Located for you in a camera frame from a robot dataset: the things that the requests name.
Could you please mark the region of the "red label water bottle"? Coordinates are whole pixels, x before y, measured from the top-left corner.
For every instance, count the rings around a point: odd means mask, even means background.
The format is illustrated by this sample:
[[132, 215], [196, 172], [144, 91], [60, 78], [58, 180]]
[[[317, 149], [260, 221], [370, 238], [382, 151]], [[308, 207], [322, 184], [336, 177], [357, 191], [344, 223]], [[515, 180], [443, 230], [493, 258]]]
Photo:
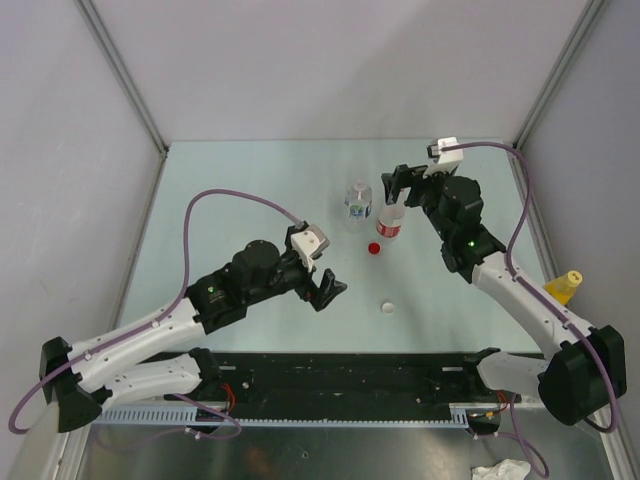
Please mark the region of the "red label water bottle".
[[383, 242], [392, 242], [399, 236], [405, 211], [406, 207], [402, 202], [382, 207], [376, 222], [376, 231]]

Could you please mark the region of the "blue white label water bottle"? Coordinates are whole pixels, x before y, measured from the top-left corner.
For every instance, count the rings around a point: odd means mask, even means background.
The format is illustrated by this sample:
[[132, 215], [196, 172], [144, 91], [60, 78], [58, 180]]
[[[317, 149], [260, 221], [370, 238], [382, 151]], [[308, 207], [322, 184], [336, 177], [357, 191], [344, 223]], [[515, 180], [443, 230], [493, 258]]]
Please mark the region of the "blue white label water bottle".
[[346, 190], [345, 208], [347, 227], [351, 231], [362, 230], [369, 222], [372, 211], [372, 188], [364, 179], [356, 179]]

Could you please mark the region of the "red bottle cap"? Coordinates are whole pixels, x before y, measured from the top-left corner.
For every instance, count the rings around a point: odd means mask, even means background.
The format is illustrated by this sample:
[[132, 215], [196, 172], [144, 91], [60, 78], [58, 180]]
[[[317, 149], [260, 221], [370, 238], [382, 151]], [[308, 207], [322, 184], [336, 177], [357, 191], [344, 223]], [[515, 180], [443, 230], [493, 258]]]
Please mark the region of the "red bottle cap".
[[371, 255], [379, 255], [381, 253], [381, 245], [378, 242], [371, 242], [368, 244], [368, 252]]

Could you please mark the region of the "white bottle cap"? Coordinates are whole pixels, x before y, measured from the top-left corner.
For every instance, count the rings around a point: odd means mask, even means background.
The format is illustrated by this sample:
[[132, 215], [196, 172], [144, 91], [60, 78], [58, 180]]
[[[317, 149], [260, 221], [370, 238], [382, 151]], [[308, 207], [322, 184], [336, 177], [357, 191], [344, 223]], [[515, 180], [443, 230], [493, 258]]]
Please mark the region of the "white bottle cap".
[[395, 305], [392, 302], [384, 302], [380, 310], [385, 315], [392, 315], [395, 312]]

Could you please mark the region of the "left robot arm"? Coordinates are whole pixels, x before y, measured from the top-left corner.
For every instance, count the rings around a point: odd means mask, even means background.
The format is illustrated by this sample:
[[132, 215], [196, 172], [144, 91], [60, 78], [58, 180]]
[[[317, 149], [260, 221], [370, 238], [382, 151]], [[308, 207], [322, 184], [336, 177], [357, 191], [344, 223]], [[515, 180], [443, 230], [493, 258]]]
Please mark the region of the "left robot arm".
[[323, 310], [347, 289], [331, 270], [321, 282], [313, 280], [314, 262], [328, 244], [314, 225], [290, 227], [283, 251], [254, 240], [172, 303], [125, 327], [74, 344], [62, 337], [44, 343], [40, 378], [46, 402], [58, 408], [58, 431], [77, 430], [110, 408], [149, 397], [214, 397], [221, 374], [209, 350], [195, 348], [167, 361], [154, 355], [240, 321], [249, 307], [290, 291]]

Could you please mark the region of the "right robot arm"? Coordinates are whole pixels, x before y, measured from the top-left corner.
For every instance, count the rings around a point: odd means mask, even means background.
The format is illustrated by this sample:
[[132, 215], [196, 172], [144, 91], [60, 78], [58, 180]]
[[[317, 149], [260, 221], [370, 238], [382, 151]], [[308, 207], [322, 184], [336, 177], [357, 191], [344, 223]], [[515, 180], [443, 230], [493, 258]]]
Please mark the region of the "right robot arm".
[[463, 393], [484, 401], [496, 390], [539, 399], [565, 425], [605, 406], [613, 410], [627, 391], [622, 335], [596, 328], [572, 313], [510, 260], [506, 247], [482, 223], [477, 181], [454, 171], [397, 166], [381, 176], [387, 204], [420, 208], [442, 241], [447, 269], [496, 301], [534, 340], [539, 359], [497, 348], [478, 353], [461, 376]]

